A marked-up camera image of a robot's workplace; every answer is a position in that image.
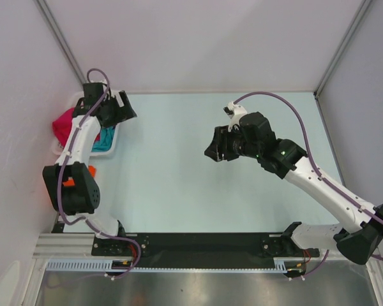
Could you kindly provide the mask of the white plastic laundry basket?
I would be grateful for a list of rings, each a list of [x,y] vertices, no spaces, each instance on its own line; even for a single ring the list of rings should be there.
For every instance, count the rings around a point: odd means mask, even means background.
[[[82,98],[83,96],[84,96],[84,93],[82,91],[76,92],[75,94],[73,94],[68,100],[66,110],[68,110],[69,108],[75,108],[78,100],[80,98]],[[115,130],[114,139],[112,142],[112,147],[110,148],[110,150],[108,150],[106,152],[92,152],[91,151],[91,154],[90,154],[91,157],[106,157],[108,155],[111,155],[114,152],[115,147],[116,147],[116,143],[117,143],[117,136],[119,133],[120,125],[121,124],[117,124],[116,126],[114,126],[116,128],[116,130]],[[51,149],[52,153],[57,155],[57,156],[59,156],[64,149],[64,147],[61,146],[61,144],[59,143],[59,141],[57,140],[55,135],[54,135],[54,139],[52,141],[52,144],[50,146],[50,149]]]

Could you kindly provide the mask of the red t shirt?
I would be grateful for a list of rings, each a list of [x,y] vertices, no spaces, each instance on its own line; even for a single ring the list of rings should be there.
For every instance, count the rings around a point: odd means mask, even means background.
[[[52,122],[52,130],[62,147],[66,145],[72,129],[72,114],[74,108],[69,108],[65,113]]]

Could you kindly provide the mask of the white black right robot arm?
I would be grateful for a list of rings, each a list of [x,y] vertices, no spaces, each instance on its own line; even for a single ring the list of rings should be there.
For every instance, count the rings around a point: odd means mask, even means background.
[[[214,129],[205,156],[215,162],[255,159],[265,171],[303,190],[337,220],[319,226],[293,222],[283,233],[283,251],[296,256],[303,249],[334,249],[353,263],[366,264],[383,240],[383,204],[375,206],[330,178],[298,144],[277,138],[261,113],[225,112],[230,123]]]

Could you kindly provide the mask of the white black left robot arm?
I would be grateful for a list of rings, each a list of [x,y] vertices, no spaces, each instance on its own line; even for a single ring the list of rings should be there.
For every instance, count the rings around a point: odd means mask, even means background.
[[[136,117],[125,91],[113,91],[107,80],[85,83],[73,106],[63,151],[42,171],[51,204],[66,225],[83,224],[96,235],[108,237],[105,245],[116,255],[127,250],[128,239],[119,233],[121,223],[102,199],[89,162],[92,157],[110,156],[120,125]]]

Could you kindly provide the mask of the teal t shirt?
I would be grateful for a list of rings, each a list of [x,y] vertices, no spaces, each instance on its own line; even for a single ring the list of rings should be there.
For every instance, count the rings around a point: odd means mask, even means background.
[[[106,152],[112,147],[116,128],[107,127],[102,128],[96,140],[94,141],[92,152]]]

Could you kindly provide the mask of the orange folded t shirt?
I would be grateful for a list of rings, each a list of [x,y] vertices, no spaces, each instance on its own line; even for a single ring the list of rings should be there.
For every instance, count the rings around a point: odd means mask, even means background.
[[[61,203],[90,203],[97,206],[100,190],[95,182],[96,170],[93,166],[75,162],[64,167],[61,175],[61,165],[45,166],[42,175],[47,192],[53,205],[57,205],[58,182],[61,178]]]

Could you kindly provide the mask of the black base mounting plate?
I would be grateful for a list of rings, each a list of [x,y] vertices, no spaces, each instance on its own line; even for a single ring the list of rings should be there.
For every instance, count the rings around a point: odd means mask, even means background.
[[[276,258],[305,252],[280,233],[132,233],[140,245],[139,268],[273,268]]]

